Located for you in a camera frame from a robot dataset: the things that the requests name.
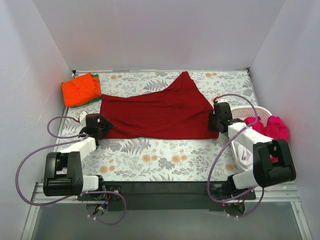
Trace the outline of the dark red t shirt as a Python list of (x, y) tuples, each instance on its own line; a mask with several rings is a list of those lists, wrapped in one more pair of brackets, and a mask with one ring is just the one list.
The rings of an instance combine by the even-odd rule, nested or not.
[(100, 106), (100, 114), (113, 125), (108, 139), (217, 139), (219, 132), (208, 129), (212, 110), (186, 71), (161, 91), (131, 97), (103, 94)]

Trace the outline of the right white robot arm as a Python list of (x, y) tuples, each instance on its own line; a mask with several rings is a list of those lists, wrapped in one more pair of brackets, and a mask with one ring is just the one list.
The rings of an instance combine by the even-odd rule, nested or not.
[(265, 136), (243, 120), (234, 118), (228, 102), (216, 102), (209, 113), (208, 129), (227, 134), (252, 153), (252, 169), (230, 175), (216, 190), (218, 193), (237, 199), (246, 189), (266, 188), (294, 181), (296, 168), (288, 142)]

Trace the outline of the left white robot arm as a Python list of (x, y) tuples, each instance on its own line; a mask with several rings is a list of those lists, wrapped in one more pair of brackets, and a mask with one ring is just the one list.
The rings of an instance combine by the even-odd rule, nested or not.
[(79, 118), (72, 118), (82, 125), (75, 141), (65, 143), (67, 148), (50, 152), (46, 156), (43, 192), (47, 197), (79, 196), (89, 192), (95, 200), (106, 196), (106, 187), (98, 175), (84, 175), (82, 161), (99, 147), (113, 124), (99, 113), (82, 112)]

